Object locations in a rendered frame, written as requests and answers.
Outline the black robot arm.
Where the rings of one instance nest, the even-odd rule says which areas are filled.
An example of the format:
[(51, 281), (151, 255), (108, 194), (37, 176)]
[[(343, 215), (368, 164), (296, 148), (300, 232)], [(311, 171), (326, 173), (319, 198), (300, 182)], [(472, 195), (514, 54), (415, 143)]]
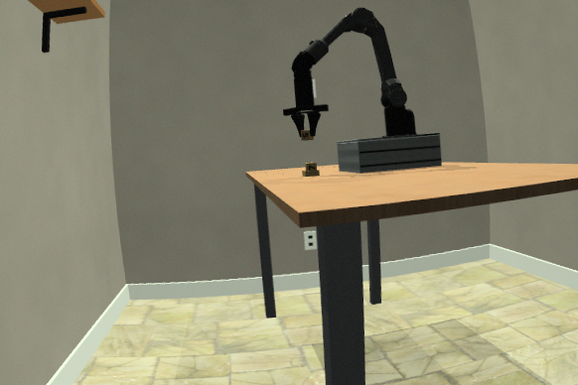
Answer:
[[(373, 13), (359, 7), (342, 19), (323, 39), (311, 41), (292, 63), (295, 93), (313, 92), (312, 65), (328, 51), (329, 45), (343, 32), (354, 31), (371, 37), (381, 78), (381, 104), (384, 109), (386, 136), (417, 135), (413, 111), (405, 108), (407, 95), (397, 80), (394, 65), (383, 26)], [(309, 70), (309, 71), (308, 71)], [(389, 106), (388, 106), (389, 105)], [(391, 109), (391, 110), (389, 110)]]

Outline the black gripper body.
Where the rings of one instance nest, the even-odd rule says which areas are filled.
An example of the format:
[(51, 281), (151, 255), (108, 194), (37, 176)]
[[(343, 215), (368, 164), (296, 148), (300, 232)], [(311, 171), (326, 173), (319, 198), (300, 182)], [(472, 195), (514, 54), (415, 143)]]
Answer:
[[(310, 112), (310, 111), (305, 111), (305, 110), (313, 110), (313, 111), (318, 110), (318, 112), (329, 111), (327, 104), (314, 105), (314, 93), (313, 92), (295, 93), (295, 100), (296, 100), (296, 107), (295, 108), (289, 108), (289, 109), (283, 109), (283, 115), (288, 116), (288, 115), (293, 115), (292, 113), (298, 113), (299, 112), (300, 114), (303, 114), (303, 113)], [(301, 112), (301, 111), (305, 111), (305, 112)]]

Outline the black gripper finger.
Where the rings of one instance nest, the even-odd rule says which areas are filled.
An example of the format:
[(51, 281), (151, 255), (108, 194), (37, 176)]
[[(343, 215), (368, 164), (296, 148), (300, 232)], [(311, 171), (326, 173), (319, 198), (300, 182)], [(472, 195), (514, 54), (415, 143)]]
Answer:
[(315, 136), (317, 124), (318, 124), (319, 118), (321, 116), (321, 113), (318, 112), (318, 110), (316, 110), (316, 111), (310, 111), (309, 113), (307, 113), (307, 115), (308, 115), (309, 124), (310, 124), (310, 135)]
[(299, 136), (301, 137), (301, 131), (304, 130), (304, 118), (305, 115), (301, 115), (299, 112), (298, 113), (292, 113), (293, 115), (291, 115), (292, 120), (294, 121), (298, 132), (299, 132)]

